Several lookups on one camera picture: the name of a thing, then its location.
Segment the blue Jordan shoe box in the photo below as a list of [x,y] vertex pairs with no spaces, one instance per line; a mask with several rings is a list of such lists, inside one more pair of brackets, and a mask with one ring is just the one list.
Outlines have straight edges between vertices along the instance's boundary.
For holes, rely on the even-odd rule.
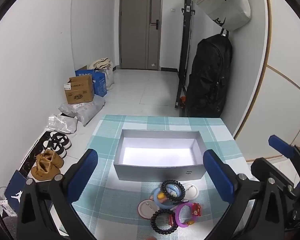
[[9,206],[14,210],[15,213],[19,212],[21,195],[23,193],[25,184],[26,178],[18,170],[15,170],[4,192]]

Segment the red cartoon charm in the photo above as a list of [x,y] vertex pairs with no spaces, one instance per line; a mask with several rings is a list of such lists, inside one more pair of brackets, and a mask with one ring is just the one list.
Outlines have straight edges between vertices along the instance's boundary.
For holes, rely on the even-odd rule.
[[201,205],[199,203],[192,203],[191,204],[191,212],[194,217],[201,216]]

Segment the beige tote bag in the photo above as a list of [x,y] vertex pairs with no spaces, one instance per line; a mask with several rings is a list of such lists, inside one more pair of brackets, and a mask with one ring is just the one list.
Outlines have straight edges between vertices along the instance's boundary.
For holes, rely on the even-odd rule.
[[111,90],[113,88],[114,85],[113,64],[108,57],[101,58],[94,61],[89,66],[89,69],[97,70],[98,72],[105,74],[107,90]]

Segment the white power strip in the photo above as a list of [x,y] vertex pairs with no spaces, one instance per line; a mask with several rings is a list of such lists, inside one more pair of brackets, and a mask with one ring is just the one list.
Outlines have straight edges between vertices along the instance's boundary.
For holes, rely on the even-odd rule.
[[5,196],[0,196],[0,207],[9,217],[17,217],[17,213],[10,207]]

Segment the grey open gift box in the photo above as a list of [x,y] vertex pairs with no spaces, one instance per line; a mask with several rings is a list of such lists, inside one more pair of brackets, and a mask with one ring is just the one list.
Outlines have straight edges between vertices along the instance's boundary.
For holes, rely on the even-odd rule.
[[119,180],[198,180],[206,169],[206,145],[198,131],[123,129],[114,158]]

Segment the white round pin badge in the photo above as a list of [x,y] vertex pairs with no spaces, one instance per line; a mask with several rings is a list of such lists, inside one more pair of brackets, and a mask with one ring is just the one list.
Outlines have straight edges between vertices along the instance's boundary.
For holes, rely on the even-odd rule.
[[151,219],[151,217],[159,210],[158,206],[151,199],[143,200],[138,205],[138,214],[143,219]]

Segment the blue cardboard box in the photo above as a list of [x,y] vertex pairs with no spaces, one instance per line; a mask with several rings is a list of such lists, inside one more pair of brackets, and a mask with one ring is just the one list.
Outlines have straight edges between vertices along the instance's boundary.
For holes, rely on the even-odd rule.
[[84,66],[76,70],[75,74],[76,76],[91,75],[94,93],[101,97],[107,94],[106,76],[104,73],[94,69],[87,69],[87,66]]

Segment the silver plastic parcel bag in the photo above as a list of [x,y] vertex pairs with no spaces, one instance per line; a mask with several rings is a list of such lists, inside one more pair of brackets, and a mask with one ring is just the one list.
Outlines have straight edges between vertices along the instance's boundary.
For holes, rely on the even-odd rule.
[[74,134],[77,130],[78,120],[63,115],[52,115],[48,117],[47,126],[48,132],[61,132],[64,134]]

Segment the grey door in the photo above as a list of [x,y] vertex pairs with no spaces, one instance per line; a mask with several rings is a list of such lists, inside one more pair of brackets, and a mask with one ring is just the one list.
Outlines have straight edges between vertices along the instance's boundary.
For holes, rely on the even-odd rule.
[[120,0],[122,69],[159,70],[162,0]]

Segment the white Nike bag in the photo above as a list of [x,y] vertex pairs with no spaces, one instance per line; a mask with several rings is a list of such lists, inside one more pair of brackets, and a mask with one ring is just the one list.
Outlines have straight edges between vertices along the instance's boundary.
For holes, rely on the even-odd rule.
[[234,31],[251,19],[248,0],[193,0],[221,28]]

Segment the black folded metal frame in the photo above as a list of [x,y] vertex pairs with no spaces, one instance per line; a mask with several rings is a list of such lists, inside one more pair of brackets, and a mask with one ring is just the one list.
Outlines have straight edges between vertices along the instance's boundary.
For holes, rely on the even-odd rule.
[[195,14],[193,11],[192,0],[184,0],[184,5],[181,8],[183,14],[183,35],[181,41],[180,63],[178,70],[178,89],[175,99],[175,108],[180,106],[181,93],[184,90],[186,76],[187,76],[187,64],[190,50],[191,28],[192,28],[192,16]]

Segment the tan suede boot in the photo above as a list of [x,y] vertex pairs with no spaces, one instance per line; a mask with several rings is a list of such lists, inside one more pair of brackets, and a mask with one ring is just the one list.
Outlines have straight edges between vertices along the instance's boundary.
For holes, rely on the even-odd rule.
[[31,174],[38,181],[52,180],[56,175],[60,174],[60,169],[55,167],[50,161],[37,160],[36,165],[31,168]]
[[37,155],[36,161],[47,161],[57,168],[62,168],[64,165],[64,160],[55,151],[49,149]]

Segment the grey plastic parcel bag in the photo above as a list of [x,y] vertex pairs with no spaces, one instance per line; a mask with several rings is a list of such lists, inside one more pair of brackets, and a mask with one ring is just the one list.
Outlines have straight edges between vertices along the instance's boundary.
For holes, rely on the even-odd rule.
[[77,118],[85,127],[94,116],[104,107],[106,101],[103,97],[95,95],[91,102],[68,104],[63,103],[58,108],[61,113]]

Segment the brown cardboard box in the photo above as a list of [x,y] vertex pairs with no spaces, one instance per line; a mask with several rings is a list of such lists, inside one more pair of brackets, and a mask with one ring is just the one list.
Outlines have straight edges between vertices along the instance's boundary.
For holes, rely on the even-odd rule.
[[91,102],[94,98],[91,75],[71,77],[64,84],[64,91],[68,104]]

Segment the black backpack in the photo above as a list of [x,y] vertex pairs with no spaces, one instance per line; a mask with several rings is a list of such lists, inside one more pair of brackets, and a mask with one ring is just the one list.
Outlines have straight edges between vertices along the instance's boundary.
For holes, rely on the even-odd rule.
[[186,90],[186,116],[221,116],[226,103],[231,62],[232,44],[227,30],[222,29],[198,43]]

